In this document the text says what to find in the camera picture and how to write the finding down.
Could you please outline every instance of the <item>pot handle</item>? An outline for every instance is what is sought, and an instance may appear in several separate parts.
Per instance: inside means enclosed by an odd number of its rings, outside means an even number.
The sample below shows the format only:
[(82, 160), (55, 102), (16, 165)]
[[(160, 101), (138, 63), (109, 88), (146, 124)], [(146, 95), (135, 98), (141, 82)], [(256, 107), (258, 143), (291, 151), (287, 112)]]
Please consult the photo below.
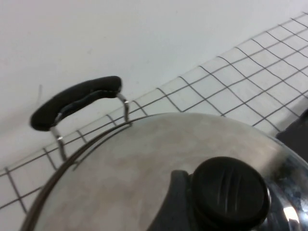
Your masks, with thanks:
[(66, 160), (62, 136), (55, 126), (98, 99), (116, 97), (124, 104), (124, 117), (128, 122), (128, 101), (120, 93), (121, 88), (122, 80), (118, 76), (97, 78), (74, 85), (58, 93), (36, 110), (31, 116), (30, 125), (38, 131), (51, 131), (58, 142), (62, 159)]

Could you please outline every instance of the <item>metal grid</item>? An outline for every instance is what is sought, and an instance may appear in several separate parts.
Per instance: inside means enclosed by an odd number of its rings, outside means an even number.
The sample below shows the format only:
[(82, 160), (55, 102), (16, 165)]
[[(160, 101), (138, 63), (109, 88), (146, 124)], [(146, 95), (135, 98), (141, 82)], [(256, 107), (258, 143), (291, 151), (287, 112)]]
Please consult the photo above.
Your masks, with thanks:
[[(308, 14), (196, 67), (132, 101), (130, 108), (131, 119), (201, 112), (237, 119), (275, 135), (308, 108)], [(65, 137), (67, 154), (123, 121), (119, 109)], [(20, 227), (36, 194), (61, 164), (53, 144), (0, 171), (0, 223), (7, 230)]]

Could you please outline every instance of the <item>black handle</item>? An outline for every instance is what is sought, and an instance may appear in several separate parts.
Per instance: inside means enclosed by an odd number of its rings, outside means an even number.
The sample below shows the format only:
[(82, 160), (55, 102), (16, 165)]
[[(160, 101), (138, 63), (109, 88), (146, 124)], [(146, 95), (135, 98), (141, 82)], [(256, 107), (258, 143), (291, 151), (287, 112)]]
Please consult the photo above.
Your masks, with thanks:
[(121, 91), (118, 76), (102, 77), (74, 85), (44, 103), (31, 117), (31, 127), (49, 131), (62, 119), (102, 98), (115, 98)]
[(301, 116), (290, 124), (285, 130), (279, 132), (276, 138), (296, 152), (308, 162), (308, 109)]

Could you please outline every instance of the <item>lid knob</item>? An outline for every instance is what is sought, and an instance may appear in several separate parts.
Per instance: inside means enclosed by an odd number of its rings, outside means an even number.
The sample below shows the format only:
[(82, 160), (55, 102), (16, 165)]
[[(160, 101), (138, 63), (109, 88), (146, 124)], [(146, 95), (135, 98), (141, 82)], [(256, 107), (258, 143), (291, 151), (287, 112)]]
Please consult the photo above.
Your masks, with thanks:
[(230, 157), (204, 161), (192, 176), (197, 222), (215, 230), (249, 230), (264, 221), (270, 198), (261, 175)]

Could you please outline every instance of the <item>stainless steel pot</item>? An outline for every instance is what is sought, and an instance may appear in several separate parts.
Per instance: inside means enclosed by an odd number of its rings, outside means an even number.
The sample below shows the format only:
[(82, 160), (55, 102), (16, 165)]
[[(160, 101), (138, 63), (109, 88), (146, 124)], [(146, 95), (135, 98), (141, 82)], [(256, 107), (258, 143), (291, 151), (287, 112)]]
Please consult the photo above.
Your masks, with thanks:
[[(133, 121), (121, 80), (67, 89), (31, 118), (51, 131), (63, 165), (32, 205), (22, 231), (308, 230), (308, 164), (245, 124), (204, 114)], [(55, 126), (100, 98), (118, 97), (126, 122), (66, 158)]]

